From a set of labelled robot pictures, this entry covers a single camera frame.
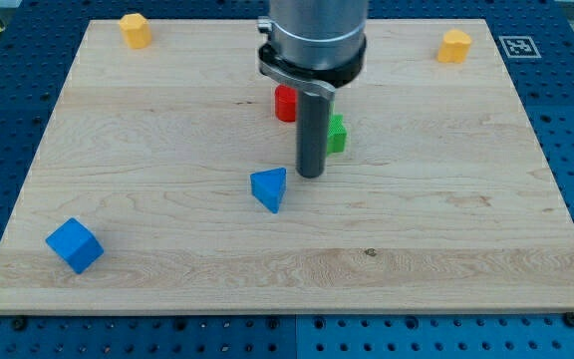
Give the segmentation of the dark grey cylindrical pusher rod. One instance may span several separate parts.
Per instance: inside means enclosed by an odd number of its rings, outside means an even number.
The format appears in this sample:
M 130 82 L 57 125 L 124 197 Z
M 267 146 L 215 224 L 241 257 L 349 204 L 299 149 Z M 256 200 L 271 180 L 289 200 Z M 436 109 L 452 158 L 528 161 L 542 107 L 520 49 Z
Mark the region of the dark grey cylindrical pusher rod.
M 308 92 L 297 93 L 296 170 L 307 179 L 319 177 L 327 155 L 330 102 Z

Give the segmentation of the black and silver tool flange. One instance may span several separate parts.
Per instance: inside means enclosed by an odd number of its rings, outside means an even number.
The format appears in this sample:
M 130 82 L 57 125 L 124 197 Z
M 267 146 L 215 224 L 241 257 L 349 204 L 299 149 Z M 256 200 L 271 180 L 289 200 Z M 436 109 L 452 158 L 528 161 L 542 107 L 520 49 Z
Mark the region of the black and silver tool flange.
M 258 49 L 259 71 L 278 83 L 332 101 L 361 72 L 367 48 L 364 18 L 260 17 L 267 36 Z

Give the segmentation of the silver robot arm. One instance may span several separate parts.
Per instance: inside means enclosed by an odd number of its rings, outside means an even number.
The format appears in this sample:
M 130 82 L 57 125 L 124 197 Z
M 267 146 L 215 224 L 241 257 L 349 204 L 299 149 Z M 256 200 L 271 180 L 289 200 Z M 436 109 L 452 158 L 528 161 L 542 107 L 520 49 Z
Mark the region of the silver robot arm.
M 367 49 L 368 0 L 271 0 L 257 21 L 266 42 L 259 72 L 296 91 L 296 171 L 325 170 L 336 92 L 360 74 Z

